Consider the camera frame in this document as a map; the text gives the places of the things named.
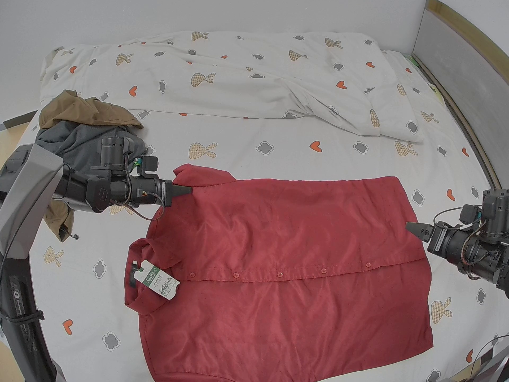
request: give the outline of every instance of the orange heart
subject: orange heart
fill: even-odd
[[[448,198],[449,198],[449,200],[451,200],[451,201],[455,201],[455,200],[456,200],[456,198],[454,198],[454,195],[453,195],[453,190],[452,190],[452,189],[450,189],[450,188],[447,190],[447,197],[448,197]]]
[[[62,325],[64,326],[64,330],[67,333],[67,335],[72,335],[71,326],[72,326],[72,320],[65,320]]]
[[[319,153],[322,152],[322,149],[320,148],[320,142],[318,140],[312,142],[309,146],[311,149],[318,151]]]

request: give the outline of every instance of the bed frame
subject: bed frame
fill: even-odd
[[[509,57],[449,6],[427,0],[412,56],[442,93],[492,188],[509,188]]]

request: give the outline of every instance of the red shirt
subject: red shirt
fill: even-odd
[[[416,217],[396,177],[236,180],[189,164],[175,174],[193,194],[131,245],[126,268],[156,382],[312,382],[433,346],[431,270],[405,230]],[[129,286],[144,259],[181,282],[172,300]]]

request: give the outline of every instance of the khaki fabric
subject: khaki fabric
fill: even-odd
[[[82,99],[76,91],[65,90],[44,106],[39,116],[39,128],[50,129],[60,121],[69,121],[92,126],[133,126],[143,125],[127,109],[101,102],[92,97]],[[60,242],[72,233],[74,211],[63,201],[52,200],[48,205],[44,221]]]
[[[143,128],[141,122],[122,106],[101,102],[95,97],[82,99],[76,91],[68,90],[43,107],[39,116],[39,128],[49,129],[61,120],[88,125],[131,125]]]

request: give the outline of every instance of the printed graphic on tag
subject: printed graphic on tag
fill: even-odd
[[[168,300],[175,297],[175,290],[180,284],[178,280],[154,266],[148,260],[143,260],[141,268],[134,273],[134,278]]]

